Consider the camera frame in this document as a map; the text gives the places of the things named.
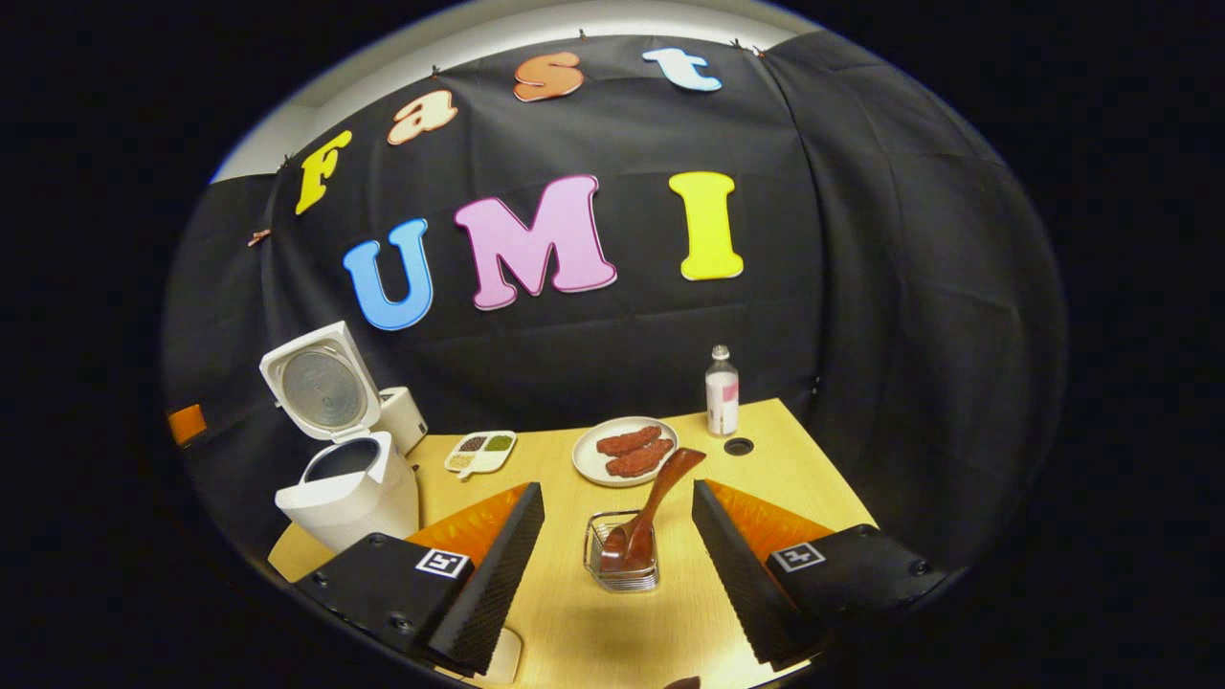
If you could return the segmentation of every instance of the wire basket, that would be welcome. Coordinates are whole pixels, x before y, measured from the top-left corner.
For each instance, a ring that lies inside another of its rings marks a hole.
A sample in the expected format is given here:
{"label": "wire basket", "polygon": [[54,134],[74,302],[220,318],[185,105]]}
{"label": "wire basket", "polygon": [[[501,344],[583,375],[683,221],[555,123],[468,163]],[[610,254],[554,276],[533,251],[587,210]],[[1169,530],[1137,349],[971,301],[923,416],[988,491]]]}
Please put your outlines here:
{"label": "wire basket", "polygon": [[659,547],[655,543],[655,527],[650,527],[650,564],[643,569],[601,573],[600,552],[604,539],[617,526],[633,519],[642,510],[622,510],[619,512],[597,512],[587,520],[587,535],[583,538],[583,569],[605,591],[619,593],[650,591],[659,586]]}

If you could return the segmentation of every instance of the wooden spoon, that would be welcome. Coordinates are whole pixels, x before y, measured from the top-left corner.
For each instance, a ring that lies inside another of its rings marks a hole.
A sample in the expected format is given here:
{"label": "wooden spoon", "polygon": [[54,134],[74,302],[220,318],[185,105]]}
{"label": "wooden spoon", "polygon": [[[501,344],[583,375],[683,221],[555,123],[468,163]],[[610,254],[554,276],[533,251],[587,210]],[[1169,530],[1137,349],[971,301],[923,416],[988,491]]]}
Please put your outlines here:
{"label": "wooden spoon", "polygon": [[615,527],[604,539],[604,549],[600,550],[600,571],[633,571],[650,564],[654,550],[654,538],[650,533],[650,522],[655,519],[655,510],[664,499],[664,494],[671,490],[673,485],[688,473],[688,470],[697,466],[706,459],[706,452],[679,447],[671,457],[664,462],[655,483],[650,487],[650,497],[647,498],[647,506],[626,523]]}

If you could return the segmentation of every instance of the meat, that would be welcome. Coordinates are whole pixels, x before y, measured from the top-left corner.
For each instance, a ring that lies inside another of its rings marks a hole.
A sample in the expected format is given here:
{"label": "meat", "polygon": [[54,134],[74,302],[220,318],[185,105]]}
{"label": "meat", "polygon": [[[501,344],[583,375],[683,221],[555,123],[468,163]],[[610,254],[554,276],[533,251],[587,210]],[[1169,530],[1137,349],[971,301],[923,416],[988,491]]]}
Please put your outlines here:
{"label": "meat", "polygon": [[658,425],[648,425],[633,433],[603,438],[595,443],[595,450],[610,457],[620,457],[659,438],[662,432],[663,429]]}
{"label": "meat", "polygon": [[664,459],[664,455],[671,449],[673,441],[670,438],[659,438],[652,440],[646,447],[639,447],[615,460],[610,460],[609,463],[604,465],[604,468],[610,474],[624,478],[642,476],[659,466],[659,460]]}

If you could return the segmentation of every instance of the bottle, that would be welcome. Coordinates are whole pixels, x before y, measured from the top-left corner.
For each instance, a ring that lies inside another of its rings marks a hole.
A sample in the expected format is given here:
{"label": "bottle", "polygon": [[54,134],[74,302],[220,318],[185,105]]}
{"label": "bottle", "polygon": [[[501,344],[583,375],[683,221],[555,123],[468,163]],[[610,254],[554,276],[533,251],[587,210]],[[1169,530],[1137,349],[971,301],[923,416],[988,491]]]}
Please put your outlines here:
{"label": "bottle", "polygon": [[731,435],[740,419],[740,374],[728,363],[728,347],[715,345],[714,363],[706,370],[707,428],[710,435]]}

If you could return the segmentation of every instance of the letter m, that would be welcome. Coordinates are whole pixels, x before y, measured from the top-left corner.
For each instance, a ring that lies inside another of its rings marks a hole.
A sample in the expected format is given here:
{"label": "letter m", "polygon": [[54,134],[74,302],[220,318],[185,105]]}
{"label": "letter m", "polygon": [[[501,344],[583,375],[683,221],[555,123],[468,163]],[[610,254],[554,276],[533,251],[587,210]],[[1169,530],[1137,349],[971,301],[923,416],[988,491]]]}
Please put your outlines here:
{"label": "letter m", "polygon": [[501,261],[533,297],[544,289],[549,255],[557,253],[559,292],[587,292],[616,281],[616,267],[604,260],[595,232],[592,196],[599,181],[592,175],[564,177],[540,195],[535,222],[528,229],[497,199],[483,199],[456,211],[456,223],[468,229],[480,289],[478,309],[501,309],[514,302],[516,291],[502,277]]}

